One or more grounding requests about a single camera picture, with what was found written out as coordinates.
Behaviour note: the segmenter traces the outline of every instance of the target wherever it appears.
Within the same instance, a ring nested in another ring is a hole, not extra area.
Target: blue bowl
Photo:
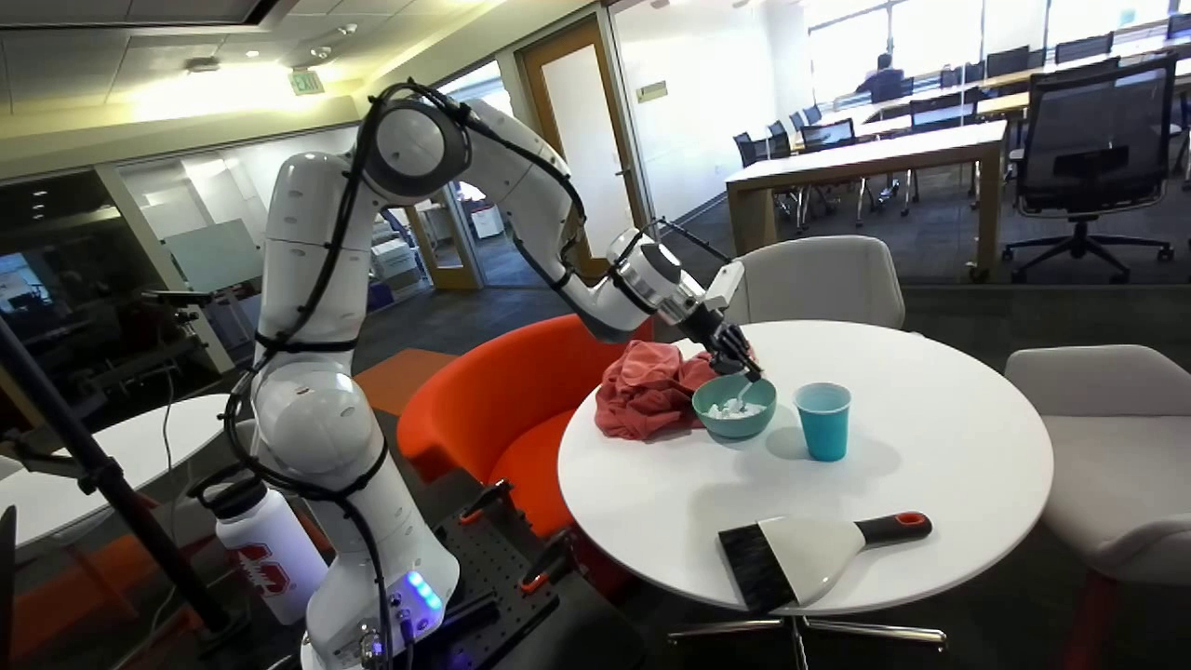
[[[747,380],[745,375],[716,375],[710,385],[705,385],[691,398],[705,429],[710,440],[718,442],[741,442],[741,440],[756,440],[780,407],[780,391],[772,380],[756,380],[745,396]]]

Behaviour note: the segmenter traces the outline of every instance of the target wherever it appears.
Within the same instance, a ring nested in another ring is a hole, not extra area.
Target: orange chair
[[[509,503],[538,536],[570,524],[560,493],[560,440],[570,415],[605,380],[626,343],[601,343],[580,317],[508,333],[438,370],[400,421],[401,457],[435,479],[452,468],[509,483]]]

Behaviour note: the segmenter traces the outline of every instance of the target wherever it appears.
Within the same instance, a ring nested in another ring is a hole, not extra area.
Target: blue cup
[[[807,385],[798,391],[798,419],[803,421],[813,462],[843,462],[848,456],[848,407],[843,385]]]

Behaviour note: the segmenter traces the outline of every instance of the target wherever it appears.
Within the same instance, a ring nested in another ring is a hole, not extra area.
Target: carpet
[[[400,349],[389,362],[359,371],[359,385],[368,396],[368,407],[375,415],[401,419],[401,407],[411,402],[411,396],[452,362],[455,353],[438,353],[438,349]]]

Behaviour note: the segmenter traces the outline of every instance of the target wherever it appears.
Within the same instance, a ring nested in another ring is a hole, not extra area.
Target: robotic manipulator
[[[601,334],[664,317],[718,370],[760,375],[736,324],[710,308],[678,256],[626,231],[611,272],[584,283],[570,231],[584,219],[561,158],[488,103],[401,81],[371,98],[352,158],[292,158],[270,204],[256,362],[229,402],[229,440],[270,483],[311,503],[334,548],[307,608],[303,667],[366,667],[445,627],[457,559],[419,513],[368,398],[352,375],[368,298],[379,204],[414,204],[452,178],[503,204],[526,262]]]

